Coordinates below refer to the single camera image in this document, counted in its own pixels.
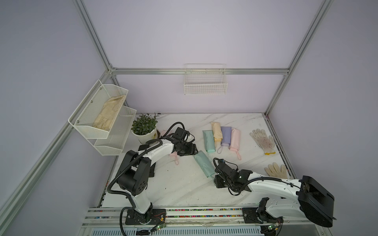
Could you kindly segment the pink umbrella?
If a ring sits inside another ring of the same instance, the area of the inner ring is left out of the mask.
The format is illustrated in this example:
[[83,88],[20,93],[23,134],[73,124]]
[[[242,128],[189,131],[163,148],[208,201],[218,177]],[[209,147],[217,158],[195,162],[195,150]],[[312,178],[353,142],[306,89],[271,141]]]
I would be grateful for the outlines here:
[[171,153],[169,157],[174,161],[175,165],[179,165],[178,153],[176,151]]
[[242,160],[242,157],[239,153],[240,139],[241,139],[240,130],[232,127],[231,128],[231,141],[230,141],[229,150],[236,153],[238,160]]

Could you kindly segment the teal umbrella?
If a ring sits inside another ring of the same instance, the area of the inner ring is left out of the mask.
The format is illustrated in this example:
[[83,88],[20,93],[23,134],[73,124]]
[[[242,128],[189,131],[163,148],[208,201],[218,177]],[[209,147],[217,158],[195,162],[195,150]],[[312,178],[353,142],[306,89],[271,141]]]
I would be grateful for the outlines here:
[[216,151],[214,135],[212,130],[203,130],[204,146],[208,153],[214,153]]
[[207,178],[212,177],[215,174],[215,168],[211,164],[210,159],[203,151],[199,151],[194,156],[194,159]]

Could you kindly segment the black umbrella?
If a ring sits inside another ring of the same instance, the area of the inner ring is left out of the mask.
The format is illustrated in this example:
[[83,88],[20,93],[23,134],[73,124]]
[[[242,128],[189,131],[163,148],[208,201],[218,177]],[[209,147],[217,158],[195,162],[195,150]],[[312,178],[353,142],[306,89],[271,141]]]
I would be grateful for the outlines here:
[[150,171],[149,171],[149,178],[153,178],[155,176],[155,167],[156,167],[156,163],[151,165]]

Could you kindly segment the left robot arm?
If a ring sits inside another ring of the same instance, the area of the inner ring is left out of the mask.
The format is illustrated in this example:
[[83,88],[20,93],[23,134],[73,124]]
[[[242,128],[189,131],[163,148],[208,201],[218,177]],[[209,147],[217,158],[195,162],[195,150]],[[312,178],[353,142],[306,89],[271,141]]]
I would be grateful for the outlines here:
[[152,229],[139,232],[140,235],[150,235],[165,224],[166,210],[154,209],[145,193],[148,180],[154,175],[155,163],[172,153],[178,156],[198,154],[195,139],[189,138],[191,134],[184,124],[176,122],[174,125],[178,126],[175,132],[167,130],[161,137],[146,141],[138,151],[128,151],[115,178],[107,186],[107,193],[123,195],[131,203],[120,212],[119,225],[123,236],[126,235],[125,224],[153,225]]

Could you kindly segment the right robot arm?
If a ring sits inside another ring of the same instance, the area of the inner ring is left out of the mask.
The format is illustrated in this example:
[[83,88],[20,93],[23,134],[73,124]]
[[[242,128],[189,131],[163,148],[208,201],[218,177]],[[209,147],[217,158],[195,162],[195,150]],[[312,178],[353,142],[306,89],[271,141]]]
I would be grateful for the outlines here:
[[277,200],[262,198],[256,208],[256,221],[282,222],[285,217],[307,218],[316,225],[331,228],[335,217],[334,196],[310,176],[283,179],[249,170],[233,169],[224,159],[214,158],[215,186],[227,188],[233,196],[244,191],[272,194]]

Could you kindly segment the yellow umbrella in sleeve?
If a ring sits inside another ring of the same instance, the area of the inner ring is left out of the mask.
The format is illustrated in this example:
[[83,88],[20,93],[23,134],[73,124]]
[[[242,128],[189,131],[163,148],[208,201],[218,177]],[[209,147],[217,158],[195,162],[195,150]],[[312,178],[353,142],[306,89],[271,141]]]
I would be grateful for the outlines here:
[[221,146],[221,141],[223,140],[223,134],[221,131],[221,124],[219,122],[211,122],[213,137],[215,142],[216,150]]

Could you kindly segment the potted green plant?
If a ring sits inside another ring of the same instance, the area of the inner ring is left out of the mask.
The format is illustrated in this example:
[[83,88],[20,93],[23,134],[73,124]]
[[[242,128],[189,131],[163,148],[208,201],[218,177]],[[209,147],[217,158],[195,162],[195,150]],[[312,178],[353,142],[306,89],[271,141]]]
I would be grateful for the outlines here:
[[142,145],[149,140],[158,139],[157,118],[159,115],[160,113],[141,114],[133,121],[131,131]]

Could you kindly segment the purple umbrella in sleeve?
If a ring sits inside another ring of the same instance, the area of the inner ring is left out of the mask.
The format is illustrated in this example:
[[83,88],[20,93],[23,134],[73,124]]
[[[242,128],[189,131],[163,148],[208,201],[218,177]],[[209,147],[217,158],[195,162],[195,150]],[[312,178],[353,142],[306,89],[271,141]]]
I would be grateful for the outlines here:
[[220,142],[220,146],[217,149],[217,153],[221,154],[224,147],[229,148],[231,144],[231,131],[232,128],[230,126],[222,126],[221,132],[222,132],[222,140]]

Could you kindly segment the cream work glove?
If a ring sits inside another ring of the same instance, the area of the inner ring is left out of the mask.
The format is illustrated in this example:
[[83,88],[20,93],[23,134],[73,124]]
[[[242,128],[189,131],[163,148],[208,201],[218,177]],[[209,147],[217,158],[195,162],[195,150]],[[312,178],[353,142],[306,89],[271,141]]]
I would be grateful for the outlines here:
[[280,179],[288,179],[288,173],[285,165],[279,166],[276,162],[269,164],[264,168],[268,176]]

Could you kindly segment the white dotted work glove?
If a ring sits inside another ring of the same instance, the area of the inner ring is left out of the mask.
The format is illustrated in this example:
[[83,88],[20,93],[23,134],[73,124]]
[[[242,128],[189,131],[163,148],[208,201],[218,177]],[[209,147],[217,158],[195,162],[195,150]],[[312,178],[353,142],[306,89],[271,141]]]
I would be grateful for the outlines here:
[[255,129],[250,133],[256,144],[263,149],[265,155],[275,154],[275,141],[272,136],[268,136],[264,129]]

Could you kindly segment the beige gloves in shelf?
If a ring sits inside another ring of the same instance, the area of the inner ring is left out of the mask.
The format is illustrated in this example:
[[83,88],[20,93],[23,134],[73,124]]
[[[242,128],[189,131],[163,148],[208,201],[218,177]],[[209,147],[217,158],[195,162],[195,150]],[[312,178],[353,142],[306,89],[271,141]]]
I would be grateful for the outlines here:
[[103,105],[99,115],[93,122],[92,127],[110,131],[116,120],[117,114],[123,106],[126,95],[114,96],[109,98]]

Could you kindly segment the white two-tier mesh shelf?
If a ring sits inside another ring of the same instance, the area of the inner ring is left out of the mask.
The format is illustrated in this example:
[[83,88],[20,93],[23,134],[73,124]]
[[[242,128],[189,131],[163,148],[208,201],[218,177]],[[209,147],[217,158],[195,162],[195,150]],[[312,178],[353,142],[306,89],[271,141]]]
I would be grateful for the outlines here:
[[102,156],[120,155],[136,110],[126,106],[128,90],[97,81],[68,119]]

